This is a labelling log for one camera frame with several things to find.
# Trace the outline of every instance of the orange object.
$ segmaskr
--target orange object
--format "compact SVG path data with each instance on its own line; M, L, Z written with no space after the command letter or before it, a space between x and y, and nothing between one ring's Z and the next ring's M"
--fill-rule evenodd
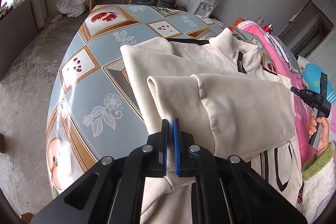
M244 20L242 18L237 18L236 21L232 24L232 26L237 27L239 23L243 22Z

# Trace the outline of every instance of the green cuff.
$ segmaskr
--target green cuff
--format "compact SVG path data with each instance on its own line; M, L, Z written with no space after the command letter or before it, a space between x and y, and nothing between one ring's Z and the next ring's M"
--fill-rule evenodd
M303 181L309 180L313 175L316 175L323 167L333 158L334 145L329 143L328 148L324 153L316 159L316 155L311 157L302 167L302 179Z

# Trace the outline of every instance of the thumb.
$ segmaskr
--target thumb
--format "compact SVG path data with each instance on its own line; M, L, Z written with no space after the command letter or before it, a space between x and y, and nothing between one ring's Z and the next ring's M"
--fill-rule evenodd
M327 119L325 117L320 117L316 119L316 122L320 123L320 126L323 127L320 139L327 143L329 141L329 123Z

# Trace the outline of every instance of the hand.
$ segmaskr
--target hand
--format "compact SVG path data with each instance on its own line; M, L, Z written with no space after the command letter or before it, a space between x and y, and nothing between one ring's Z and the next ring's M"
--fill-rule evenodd
M329 123L325 117L314 119L314 112L312 111L310 113L309 117L309 124L308 124L308 134L313 135L316 132L316 125L317 123L321 124L322 126L322 133L320 137L320 142L317 147L317 151L321 151L324 148L328 147L329 145ZM323 153L319 155L319 153L316 153L316 157L319 158Z

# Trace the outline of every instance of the silver screw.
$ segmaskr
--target silver screw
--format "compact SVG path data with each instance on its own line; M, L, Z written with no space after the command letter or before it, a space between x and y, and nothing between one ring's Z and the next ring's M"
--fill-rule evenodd
M240 162L240 158L238 156L231 156L230 157L230 161L233 163L233 164L237 164Z
M200 150L200 147L196 144L193 144L189 147L191 152L198 152Z
M153 147L149 144L146 144L142 147L142 151L145 152L145 153L146 152L151 152L152 150L153 150Z
M109 164L112 163L112 161L113 161L112 158L109 157L109 156L106 156L106 157L104 157L104 158L101 159L101 163L103 165L109 165Z

